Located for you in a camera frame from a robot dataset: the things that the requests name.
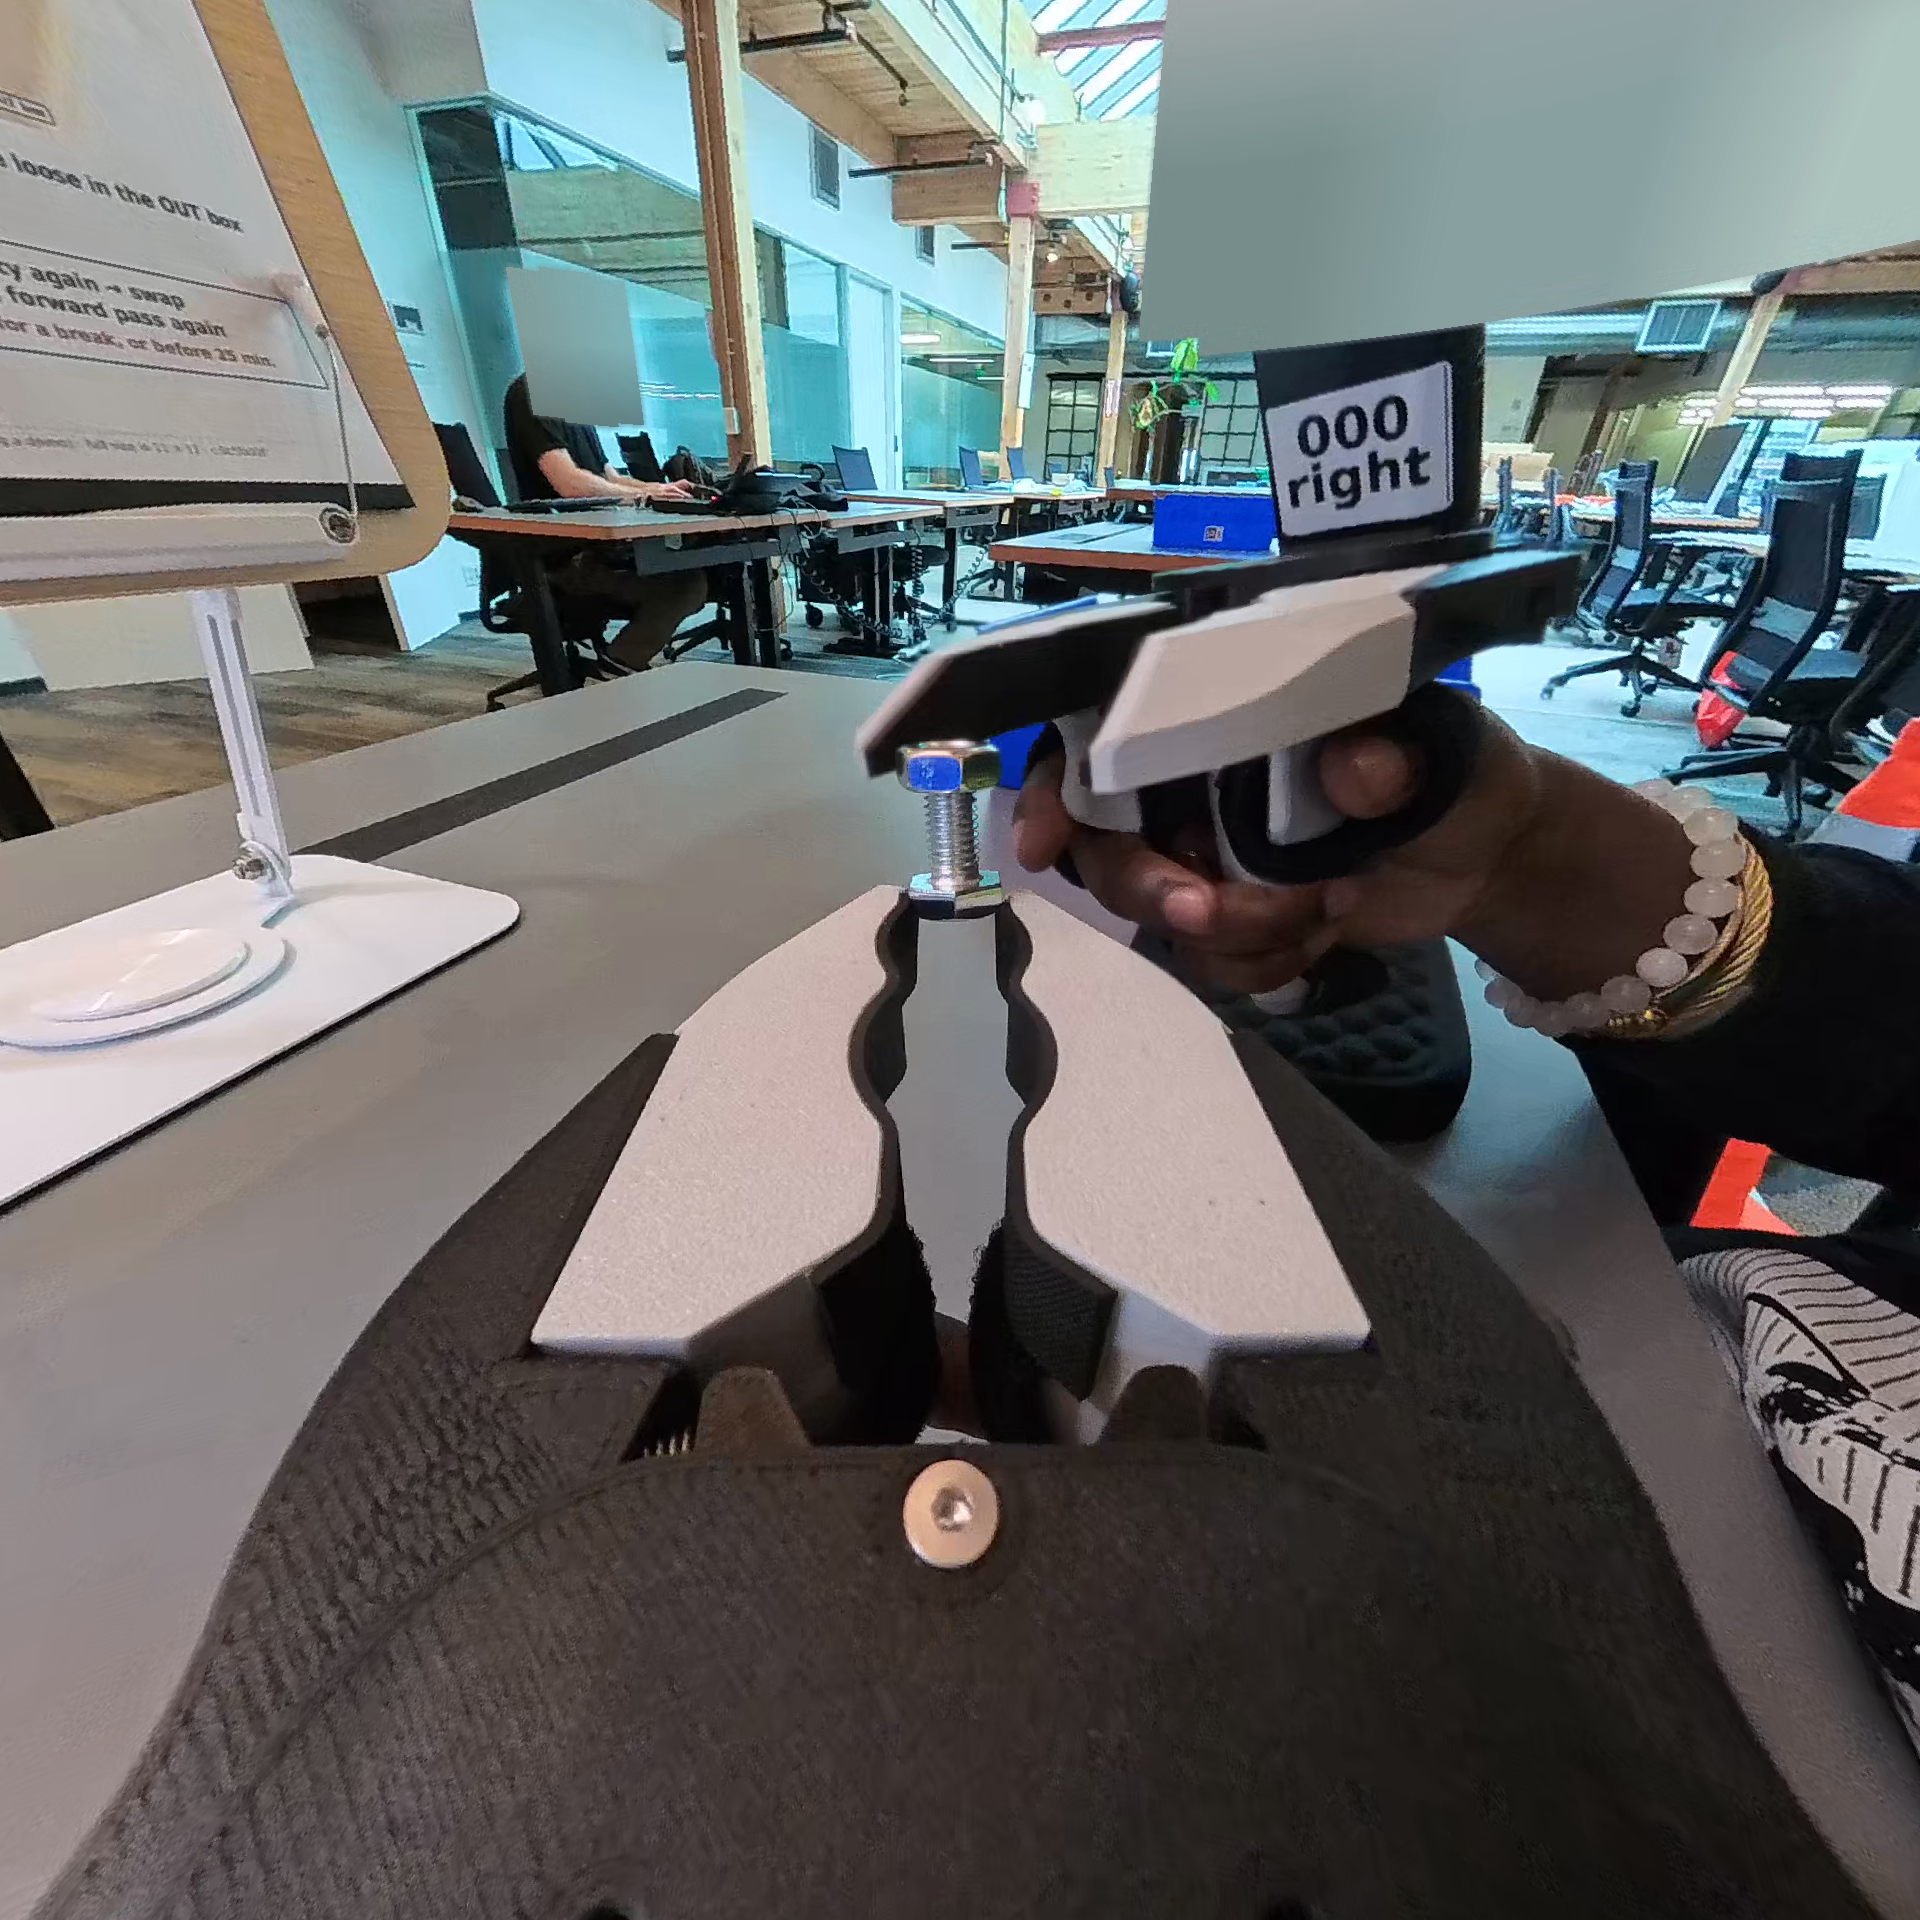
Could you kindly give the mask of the person's printed black shirt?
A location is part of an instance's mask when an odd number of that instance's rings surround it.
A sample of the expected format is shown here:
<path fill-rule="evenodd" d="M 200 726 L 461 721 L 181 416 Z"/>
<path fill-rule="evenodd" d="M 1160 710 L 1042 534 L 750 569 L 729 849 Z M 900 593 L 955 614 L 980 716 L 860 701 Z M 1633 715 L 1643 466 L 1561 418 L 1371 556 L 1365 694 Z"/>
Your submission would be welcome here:
<path fill-rule="evenodd" d="M 1748 1230 L 1674 1230 L 1665 1238 L 1743 1415 L 1915 1744 L 1915 1242 Z"/>

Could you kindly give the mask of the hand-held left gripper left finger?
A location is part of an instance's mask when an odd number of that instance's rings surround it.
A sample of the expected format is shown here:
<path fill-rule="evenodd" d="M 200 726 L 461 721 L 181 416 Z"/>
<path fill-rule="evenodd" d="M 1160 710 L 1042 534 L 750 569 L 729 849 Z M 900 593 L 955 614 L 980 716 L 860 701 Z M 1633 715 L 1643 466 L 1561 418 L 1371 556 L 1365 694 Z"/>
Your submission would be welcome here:
<path fill-rule="evenodd" d="M 773 1371 L 792 1409 L 868 1409 L 912 1328 L 890 1095 L 916 915 L 876 887 L 719 986 L 660 1076 L 533 1328 L 552 1356 Z"/>

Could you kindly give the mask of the short steel hex bolt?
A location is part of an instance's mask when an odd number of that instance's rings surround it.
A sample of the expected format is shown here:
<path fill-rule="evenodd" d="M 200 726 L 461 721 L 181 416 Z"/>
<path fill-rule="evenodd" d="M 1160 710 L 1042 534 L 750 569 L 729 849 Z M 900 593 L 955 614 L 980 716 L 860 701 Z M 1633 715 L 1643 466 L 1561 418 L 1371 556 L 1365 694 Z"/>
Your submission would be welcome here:
<path fill-rule="evenodd" d="M 980 860 L 980 787 L 912 788 L 924 810 L 927 871 L 906 898 L 928 920 L 971 920 L 1005 902 L 999 872 Z"/>

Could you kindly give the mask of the wooden desk with black legs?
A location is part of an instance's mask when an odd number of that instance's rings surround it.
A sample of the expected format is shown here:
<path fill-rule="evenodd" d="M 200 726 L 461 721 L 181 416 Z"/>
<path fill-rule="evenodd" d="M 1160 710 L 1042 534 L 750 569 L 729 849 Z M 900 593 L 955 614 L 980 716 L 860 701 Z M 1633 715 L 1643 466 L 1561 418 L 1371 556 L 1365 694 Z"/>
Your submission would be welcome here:
<path fill-rule="evenodd" d="M 510 606 L 535 657 L 533 685 L 556 697 L 585 683 L 582 644 L 564 631 L 547 579 L 547 548 L 612 548 L 636 576 L 702 573 L 721 593 L 719 634 L 740 665 L 781 661 L 773 614 L 773 566 L 794 562 L 805 536 L 837 553 L 879 553 L 908 526 L 936 519 L 927 500 L 868 500 L 841 511 L 779 509 L 710 515 L 644 509 L 633 503 L 555 503 L 547 509 L 456 511 L 449 533 L 493 553 L 510 579 Z"/>

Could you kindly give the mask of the blue plastic bin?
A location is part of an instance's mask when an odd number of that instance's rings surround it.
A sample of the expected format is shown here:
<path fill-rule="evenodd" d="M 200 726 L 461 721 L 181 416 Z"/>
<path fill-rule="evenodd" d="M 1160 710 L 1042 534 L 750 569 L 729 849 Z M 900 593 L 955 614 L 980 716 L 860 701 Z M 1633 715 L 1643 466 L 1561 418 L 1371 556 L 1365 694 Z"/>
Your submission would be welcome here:
<path fill-rule="evenodd" d="M 1063 603 L 1042 606 L 1042 608 L 1026 608 L 1020 614 L 1007 614 L 1007 617 L 997 617 L 993 621 L 981 623 L 976 631 L 976 636 L 999 636 L 1001 633 L 1008 633 L 1015 628 L 1026 628 L 1026 625 L 1033 625 L 1033 623 L 1052 620 L 1052 617 L 1064 617 L 1064 614 L 1079 612 L 1087 608 L 1105 606 L 1112 599 L 1114 597 L 1107 593 L 1085 593 L 1085 594 L 1066 599 Z M 995 755 L 997 755 L 997 769 L 999 769 L 997 783 L 1001 788 L 1007 788 L 1007 791 L 1020 788 L 1022 778 L 1026 773 L 1026 765 L 1036 752 L 1036 740 L 1042 733 L 1042 729 L 1045 729 L 1045 721 L 1036 721 L 1036 724 L 1020 724 L 1014 729 L 1005 729 L 1001 733 L 988 734 L 988 746 L 993 746 Z"/>

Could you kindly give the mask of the small blue desk bin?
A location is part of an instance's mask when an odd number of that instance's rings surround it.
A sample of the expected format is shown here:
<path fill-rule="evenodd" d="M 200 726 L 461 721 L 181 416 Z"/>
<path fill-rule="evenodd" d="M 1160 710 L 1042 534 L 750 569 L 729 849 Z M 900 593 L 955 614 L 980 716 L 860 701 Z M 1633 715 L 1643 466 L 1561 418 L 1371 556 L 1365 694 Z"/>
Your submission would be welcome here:
<path fill-rule="evenodd" d="M 1151 545 L 1160 553 L 1268 555 L 1278 538 L 1274 498 L 1256 487 L 1165 490 L 1153 495 Z"/>

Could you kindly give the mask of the person's right hand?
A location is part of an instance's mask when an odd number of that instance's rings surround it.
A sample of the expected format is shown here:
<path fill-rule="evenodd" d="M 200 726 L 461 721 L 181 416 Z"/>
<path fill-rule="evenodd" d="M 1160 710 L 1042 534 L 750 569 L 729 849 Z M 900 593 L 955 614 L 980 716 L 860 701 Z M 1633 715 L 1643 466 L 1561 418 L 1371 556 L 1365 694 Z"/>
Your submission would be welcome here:
<path fill-rule="evenodd" d="M 1190 985 L 1235 996 L 1285 988 L 1336 947 L 1456 940 L 1526 996 L 1568 999 L 1627 973 L 1661 944 L 1692 881 L 1677 819 L 1568 756 L 1477 713 L 1473 780 L 1422 837 L 1368 868 L 1294 888 L 1215 877 L 1206 837 L 1158 853 L 1079 826 L 1064 762 L 1038 759 L 1014 803 L 1014 850 L 1030 871 L 1069 860 L 1118 920 L 1165 940 Z"/>

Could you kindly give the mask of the black wrist rest pad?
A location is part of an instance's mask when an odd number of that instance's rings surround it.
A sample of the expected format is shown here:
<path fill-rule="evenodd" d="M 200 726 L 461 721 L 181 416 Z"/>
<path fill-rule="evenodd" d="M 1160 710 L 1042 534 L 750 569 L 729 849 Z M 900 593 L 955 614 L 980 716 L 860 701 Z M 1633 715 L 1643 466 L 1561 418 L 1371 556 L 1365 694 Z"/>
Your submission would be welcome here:
<path fill-rule="evenodd" d="M 1294 1009 L 1190 985 L 1232 1034 L 1292 1064 L 1378 1143 L 1440 1135 L 1469 1093 L 1473 1042 L 1446 940 L 1332 949 Z"/>

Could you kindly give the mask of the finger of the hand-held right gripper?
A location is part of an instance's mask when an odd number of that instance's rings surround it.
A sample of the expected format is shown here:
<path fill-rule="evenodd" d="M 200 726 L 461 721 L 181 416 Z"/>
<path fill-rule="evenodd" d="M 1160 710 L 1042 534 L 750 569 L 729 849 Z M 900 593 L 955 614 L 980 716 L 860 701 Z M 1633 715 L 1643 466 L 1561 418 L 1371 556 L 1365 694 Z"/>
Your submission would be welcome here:
<path fill-rule="evenodd" d="M 866 778 L 901 748 L 988 742 L 1108 703 L 1142 642 L 1175 623 L 1165 594 L 1093 599 L 981 631 L 920 658 L 852 734 Z"/>
<path fill-rule="evenodd" d="M 1274 588 L 1144 636 L 1085 751 L 1091 793 L 1218 773 L 1395 713 L 1411 685 L 1411 593 L 1438 574 Z"/>

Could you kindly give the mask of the green hanging plant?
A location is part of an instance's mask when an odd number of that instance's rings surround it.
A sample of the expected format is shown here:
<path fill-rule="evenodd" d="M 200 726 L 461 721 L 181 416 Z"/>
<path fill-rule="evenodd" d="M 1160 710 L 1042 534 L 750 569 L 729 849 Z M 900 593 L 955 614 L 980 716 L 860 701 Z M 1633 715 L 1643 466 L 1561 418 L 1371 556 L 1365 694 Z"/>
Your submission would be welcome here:
<path fill-rule="evenodd" d="M 1205 373 L 1200 342 L 1187 337 L 1175 340 L 1167 367 L 1142 387 L 1131 421 L 1136 429 L 1151 432 L 1158 421 L 1184 413 L 1190 407 L 1205 409 L 1214 399 L 1215 385 Z"/>

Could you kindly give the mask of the group of office chairs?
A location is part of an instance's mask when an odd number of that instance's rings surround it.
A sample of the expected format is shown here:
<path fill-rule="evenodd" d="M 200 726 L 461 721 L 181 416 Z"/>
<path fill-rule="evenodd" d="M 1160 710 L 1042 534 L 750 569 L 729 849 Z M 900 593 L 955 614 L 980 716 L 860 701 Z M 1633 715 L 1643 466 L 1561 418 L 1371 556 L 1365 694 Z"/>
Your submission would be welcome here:
<path fill-rule="evenodd" d="M 1614 685 L 1620 720 L 1669 700 L 1692 748 L 1665 775 L 1684 799 L 1762 793 L 1803 837 L 1915 716 L 1915 450 L 1788 450 L 1754 519 L 1655 509 L 1653 468 L 1621 469 L 1596 555 L 1555 623 L 1581 652 L 1539 700 Z"/>

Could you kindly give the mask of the white display stand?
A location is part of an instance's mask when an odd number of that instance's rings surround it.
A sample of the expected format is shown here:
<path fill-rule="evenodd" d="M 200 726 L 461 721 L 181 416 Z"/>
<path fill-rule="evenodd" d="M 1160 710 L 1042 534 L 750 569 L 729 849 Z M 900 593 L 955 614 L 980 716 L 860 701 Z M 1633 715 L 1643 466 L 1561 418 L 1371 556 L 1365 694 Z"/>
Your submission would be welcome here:
<path fill-rule="evenodd" d="M 517 900 L 293 853 L 236 588 L 194 588 L 236 795 L 227 871 L 1 951 L 1 1201 L 13 1204 L 518 922 Z"/>

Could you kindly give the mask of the black office chair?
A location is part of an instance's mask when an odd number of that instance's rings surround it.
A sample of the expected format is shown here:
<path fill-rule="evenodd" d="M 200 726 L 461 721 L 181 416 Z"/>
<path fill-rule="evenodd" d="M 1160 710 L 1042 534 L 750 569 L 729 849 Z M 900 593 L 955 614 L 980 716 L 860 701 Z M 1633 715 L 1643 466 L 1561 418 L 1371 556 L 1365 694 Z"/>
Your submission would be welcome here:
<path fill-rule="evenodd" d="M 609 679 L 605 623 L 595 617 L 597 603 L 564 594 L 564 562 L 582 545 L 542 533 L 536 526 L 547 516 L 544 507 L 500 500 L 462 424 L 439 421 L 433 432 L 449 478 L 447 533 L 478 562 L 471 620 L 488 634 L 523 636 L 535 658 L 528 675 L 488 690 L 488 713 L 500 713 L 520 693 L 552 697 Z"/>

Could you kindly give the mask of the orange red object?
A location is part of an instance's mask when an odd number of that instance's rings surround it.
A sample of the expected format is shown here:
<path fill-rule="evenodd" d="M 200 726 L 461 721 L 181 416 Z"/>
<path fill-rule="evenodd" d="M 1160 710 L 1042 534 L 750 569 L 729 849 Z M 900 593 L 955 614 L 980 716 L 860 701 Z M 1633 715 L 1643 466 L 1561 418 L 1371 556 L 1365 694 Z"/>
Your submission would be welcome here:
<path fill-rule="evenodd" d="M 1799 1230 L 1763 1201 L 1762 1181 L 1770 1160 L 1772 1153 L 1763 1144 L 1729 1140 L 1716 1153 L 1700 1203 L 1692 1206 L 1692 1230 L 1797 1236 Z"/>

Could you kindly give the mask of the person's right forearm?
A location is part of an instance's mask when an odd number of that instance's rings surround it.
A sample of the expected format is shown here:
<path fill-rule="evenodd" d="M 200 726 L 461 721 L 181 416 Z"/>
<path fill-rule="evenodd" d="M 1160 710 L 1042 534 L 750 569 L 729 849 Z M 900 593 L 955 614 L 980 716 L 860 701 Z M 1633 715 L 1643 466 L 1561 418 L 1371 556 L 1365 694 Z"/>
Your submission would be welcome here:
<path fill-rule="evenodd" d="M 1743 991 L 1674 1037 L 1573 1042 L 1646 1210 L 1685 1226 L 1729 1140 L 1917 1194 L 1917 877 L 1758 837 L 1770 929 Z"/>

